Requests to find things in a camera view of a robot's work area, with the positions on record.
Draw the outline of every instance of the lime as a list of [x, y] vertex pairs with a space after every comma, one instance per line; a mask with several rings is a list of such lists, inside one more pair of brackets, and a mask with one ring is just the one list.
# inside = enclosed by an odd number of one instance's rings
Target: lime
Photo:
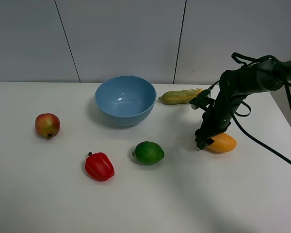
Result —
[[152, 165], [163, 159], [164, 151], [154, 142], [142, 142], [136, 146], [132, 156], [142, 164]]

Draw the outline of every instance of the bowl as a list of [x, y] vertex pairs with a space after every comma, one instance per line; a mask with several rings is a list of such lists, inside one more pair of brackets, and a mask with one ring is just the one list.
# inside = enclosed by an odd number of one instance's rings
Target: bowl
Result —
[[154, 86], [135, 76], [119, 76], [105, 81], [95, 101], [106, 119], [118, 126], [133, 126], [152, 111], [156, 100]]

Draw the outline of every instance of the bowl rim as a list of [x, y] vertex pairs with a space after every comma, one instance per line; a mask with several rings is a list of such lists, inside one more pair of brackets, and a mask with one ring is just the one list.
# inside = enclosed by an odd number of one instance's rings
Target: bowl rim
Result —
[[[154, 98], [154, 101], [153, 101], [153, 103], [151, 104], [150, 107], [148, 107], [147, 109], [145, 109], [143, 112], [138, 113], [138, 114], [136, 114], [136, 115], [132, 115], [132, 116], [117, 116], [117, 115], [111, 115], [111, 114], [105, 112], [104, 110], [102, 110], [102, 109], [100, 108], [99, 104], [98, 104], [97, 101], [96, 101], [96, 95], [97, 95], [97, 91], [99, 90], [99, 88], [100, 88], [103, 84], [105, 84], [106, 82], [111, 81], [112, 79], [122, 78], [122, 77], [134, 77], [134, 78], [138, 78], [138, 79], [141, 79], [141, 80], [146, 81], [147, 83], [149, 83], [149, 84], [153, 87], [153, 90], [154, 90], [154, 93], [155, 93], [155, 98]], [[96, 106], [100, 109], [100, 111], [104, 112], [105, 114], [107, 114], [107, 115], [109, 115], [109, 116], [120, 117], [120, 118], [129, 118], [129, 117], [136, 117], [136, 116], [139, 116], [139, 115], [145, 113], [146, 111], [148, 111], [149, 109], [151, 109], [151, 108], [153, 107], [153, 105], [155, 104], [155, 102], [156, 102], [156, 97], [157, 97], [156, 89], [155, 89], [155, 87], [153, 86], [153, 84], [150, 83], [148, 80], [143, 79], [143, 78], [140, 78], [140, 77], [138, 77], [138, 76], [133, 76], [133, 75], [121, 75], [121, 76], [117, 76], [117, 77], [114, 77], [114, 78], [108, 79], [108, 80], [104, 81], [103, 83], [101, 83], [101, 84], [99, 85], [99, 87], [96, 89], [96, 92], [95, 92], [95, 103], [96, 103]]]

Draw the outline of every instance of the table surface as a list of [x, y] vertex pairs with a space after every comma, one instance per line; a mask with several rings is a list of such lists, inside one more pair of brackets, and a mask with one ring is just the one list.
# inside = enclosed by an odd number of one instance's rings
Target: table surface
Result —
[[[97, 83], [0, 83], [0, 233], [291, 233], [291, 166], [232, 123], [234, 151], [197, 151], [202, 110], [155, 103], [130, 128], [108, 125], [95, 107]], [[154, 85], [158, 96], [204, 85]], [[240, 123], [291, 159], [291, 128], [269, 93], [249, 96]], [[61, 122], [38, 138], [35, 118]], [[131, 152], [154, 141], [165, 158], [141, 166]], [[115, 176], [99, 183], [83, 170], [104, 152]]]

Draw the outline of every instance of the red bell pepper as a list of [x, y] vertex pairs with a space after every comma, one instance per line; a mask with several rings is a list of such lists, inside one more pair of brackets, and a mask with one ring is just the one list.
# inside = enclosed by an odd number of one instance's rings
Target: red bell pepper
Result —
[[85, 170], [91, 177], [97, 181], [107, 181], [114, 176], [114, 168], [106, 154], [89, 152], [88, 156], [85, 161]]

